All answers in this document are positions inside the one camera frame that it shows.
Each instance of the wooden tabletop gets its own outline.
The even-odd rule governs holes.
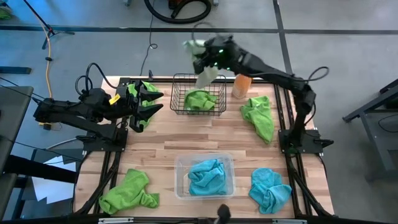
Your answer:
[[[118,85],[121,77],[108,77]],[[136,217],[216,217],[218,207],[225,203],[233,218],[293,218],[291,199],[276,214],[262,215],[258,204],[248,193],[251,174],[260,167],[271,168],[280,173],[283,183],[289,184],[284,155],[280,153],[277,130],[280,129],[273,85],[252,84],[247,98],[237,100],[231,96],[232,85],[227,84],[227,110],[221,116],[177,115],[170,109],[171,83],[156,83],[164,93],[156,103],[164,107],[158,111],[143,133],[129,130],[129,137],[118,172],[118,183],[128,169],[146,172],[149,184],[147,193],[160,193],[160,206],[155,209],[137,207],[120,211],[115,216]],[[115,90],[105,82],[102,88],[110,95]],[[239,107],[248,98],[268,96],[274,120],[274,138],[267,145],[256,134],[254,126],[244,121]],[[307,128],[313,127],[310,122]],[[226,200],[183,201],[174,194],[174,159],[176,155],[189,153],[227,152],[233,156],[235,169],[235,196]],[[93,152],[82,165],[76,187],[75,210],[89,199],[100,180],[104,152]],[[307,185],[326,211],[333,213],[325,171],[319,158],[303,154]],[[302,194],[298,188],[300,208],[304,212]]]

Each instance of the black wire basket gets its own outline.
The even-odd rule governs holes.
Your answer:
[[[216,80],[202,89],[209,91],[210,95],[217,97],[212,110],[198,111],[185,109],[185,94],[188,91],[195,89],[197,78],[198,75],[188,73],[177,73],[173,76],[170,109],[174,110],[177,114],[210,116],[221,115],[226,110],[226,78],[224,75],[218,75]]]

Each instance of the gray floor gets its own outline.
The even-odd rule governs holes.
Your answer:
[[[150,22],[150,14],[141,0],[133,1],[130,7],[124,6],[122,0],[31,3],[46,21],[58,26],[148,27]],[[398,14],[395,13],[398,3],[395,0],[280,0],[279,4],[286,29],[398,29]],[[10,1],[9,5],[17,17],[0,22],[0,26],[37,25],[22,0]],[[202,7],[192,3],[182,11],[182,16],[198,13]],[[157,1],[156,8],[169,14],[165,1]],[[220,28],[277,27],[271,0],[220,0],[220,6],[206,19]],[[154,27],[189,26],[165,24],[155,19]],[[74,36],[56,36],[52,39],[54,62],[50,73],[54,97],[59,100],[76,99],[74,82],[76,77],[85,73],[90,62],[97,62],[107,75],[137,75],[145,56],[148,35],[77,32]],[[210,35],[198,34],[198,37]],[[158,76],[193,72],[182,49],[182,42],[190,38],[189,33],[154,33],[152,38],[159,48],[150,51],[144,75],[148,69]],[[284,69],[277,34],[236,34],[235,38],[268,64]],[[33,68],[30,75],[2,77],[19,85],[33,86],[36,93],[47,96],[44,60],[47,51],[41,50],[43,39],[42,32],[0,31],[0,62],[7,66]],[[331,68],[328,77],[311,85],[317,93],[315,124],[324,137],[335,140],[334,145],[325,150],[335,213],[345,218],[397,223],[397,183],[379,181],[370,184],[365,181],[364,175],[377,168],[377,157],[360,120],[350,124],[341,120],[342,116],[375,97],[381,87],[397,78],[397,36],[287,35],[286,39],[292,68],[297,75],[306,77],[322,65]],[[94,85],[100,85],[98,72],[93,71],[91,77]],[[34,109],[32,103],[18,141],[46,147],[82,133],[66,125],[61,131],[44,131],[31,116]],[[29,152],[30,149],[14,146],[13,154],[30,157]],[[25,212],[27,218],[36,215]]]

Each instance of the blue towel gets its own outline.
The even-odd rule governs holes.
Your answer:
[[[259,205],[261,214],[277,213],[288,201],[292,188],[282,184],[280,174],[268,168],[256,169],[251,174],[249,195]]]
[[[224,164],[217,159],[203,161],[191,167],[188,178],[191,180],[191,195],[225,195]]]

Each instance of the yellow cable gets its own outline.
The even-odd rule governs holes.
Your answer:
[[[45,31],[44,24],[42,23],[42,21],[36,16],[36,14],[34,14],[34,15],[35,15],[35,17],[37,18],[37,20],[39,21],[40,26],[42,26],[43,31],[44,31],[44,34],[45,34],[45,38],[47,39],[47,43],[49,43],[49,58],[51,58],[51,43],[50,43],[50,38],[49,38],[49,36],[47,35],[47,32]],[[52,98],[52,91],[51,91],[51,85],[50,85],[50,80],[49,80],[49,67],[50,67],[50,61],[48,60],[48,61],[47,61],[47,68],[45,69],[45,80],[46,80],[46,82],[47,82],[47,88],[49,89],[50,98]]]

